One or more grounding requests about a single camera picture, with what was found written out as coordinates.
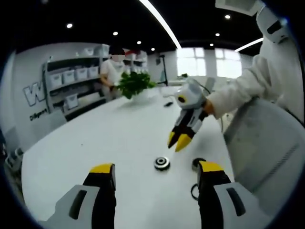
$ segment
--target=storage bin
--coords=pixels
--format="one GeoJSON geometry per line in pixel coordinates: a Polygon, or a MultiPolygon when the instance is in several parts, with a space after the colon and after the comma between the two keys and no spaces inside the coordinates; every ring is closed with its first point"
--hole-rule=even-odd
{"type": "Polygon", "coordinates": [[[50,75],[51,88],[59,87],[62,85],[62,75],[54,74],[50,75]]]}
{"type": "Polygon", "coordinates": [[[109,45],[107,44],[102,44],[102,53],[101,56],[104,58],[108,58],[109,56],[109,45]]]}
{"type": "Polygon", "coordinates": [[[65,98],[65,103],[68,109],[73,109],[78,106],[77,94],[69,95],[65,98]]]}
{"type": "Polygon", "coordinates": [[[63,83],[72,83],[75,81],[74,70],[65,71],[63,73],[63,83]]]}
{"type": "Polygon", "coordinates": [[[90,104],[94,101],[97,101],[100,98],[100,94],[98,92],[83,96],[78,98],[79,105],[90,104]]]}
{"type": "Polygon", "coordinates": [[[76,80],[85,80],[87,78],[88,78],[87,68],[76,69],[76,80]]]}
{"type": "Polygon", "coordinates": [[[127,74],[130,74],[130,72],[131,72],[131,70],[130,70],[130,66],[125,66],[125,72],[127,73],[127,74]]]}
{"type": "Polygon", "coordinates": [[[94,49],[93,48],[85,48],[84,49],[84,54],[87,55],[87,56],[93,56],[94,49]]]}
{"type": "Polygon", "coordinates": [[[99,76],[99,67],[98,66],[90,67],[88,69],[88,72],[89,72],[89,78],[96,78],[99,76]]]}

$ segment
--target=black cable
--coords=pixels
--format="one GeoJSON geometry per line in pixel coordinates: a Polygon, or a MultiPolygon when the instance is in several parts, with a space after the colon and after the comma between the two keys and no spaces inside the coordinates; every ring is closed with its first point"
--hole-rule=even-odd
{"type": "Polygon", "coordinates": [[[198,201],[198,197],[194,196],[193,191],[195,189],[195,187],[198,187],[198,184],[194,184],[191,188],[191,195],[193,197],[194,200],[198,201]]]}
{"type": "Polygon", "coordinates": [[[195,80],[204,90],[206,90],[209,94],[211,94],[211,92],[205,87],[203,86],[201,83],[199,83],[197,80],[195,80]]]}

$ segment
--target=white tabletop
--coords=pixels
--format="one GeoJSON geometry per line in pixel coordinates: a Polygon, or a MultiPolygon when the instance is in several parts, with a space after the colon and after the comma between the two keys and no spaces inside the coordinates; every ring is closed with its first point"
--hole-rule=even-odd
{"type": "MultiPolygon", "coordinates": [[[[163,88],[171,93],[174,87],[163,88]]],[[[74,185],[82,184],[90,169],[114,163],[116,173],[116,229],[200,228],[199,207],[191,197],[197,175],[191,162],[203,157],[222,165],[233,179],[220,126],[214,117],[203,121],[193,141],[175,153],[167,148],[179,115],[174,103],[163,105],[158,89],[145,104],[121,98],[101,105],[56,129],[24,154],[22,190],[26,206],[37,220],[47,220],[56,202],[74,185]],[[171,167],[158,172],[153,162],[167,156],[171,167]]]]}

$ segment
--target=person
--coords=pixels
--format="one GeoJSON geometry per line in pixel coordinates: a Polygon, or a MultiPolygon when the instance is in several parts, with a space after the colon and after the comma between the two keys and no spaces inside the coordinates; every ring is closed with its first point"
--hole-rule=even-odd
{"type": "Polygon", "coordinates": [[[109,54],[110,58],[102,63],[100,70],[101,82],[103,84],[102,92],[107,101],[120,97],[121,93],[116,86],[125,69],[125,64],[123,62],[125,52],[121,47],[110,46],[109,54]]]}
{"type": "Polygon", "coordinates": [[[207,96],[204,110],[218,119],[258,96],[275,101],[304,123],[303,61],[289,37],[287,23],[266,6],[258,11],[256,22],[264,39],[252,66],[207,96]]]}

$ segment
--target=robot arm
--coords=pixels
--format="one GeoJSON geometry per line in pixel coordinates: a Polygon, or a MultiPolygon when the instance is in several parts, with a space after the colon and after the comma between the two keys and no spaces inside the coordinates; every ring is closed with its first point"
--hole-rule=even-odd
{"type": "Polygon", "coordinates": [[[208,114],[203,110],[206,98],[195,80],[188,79],[187,83],[174,94],[174,97],[182,110],[170,133],[168,148],[177,142],[175,151],[178,152],[191,142],[208,114]]]}

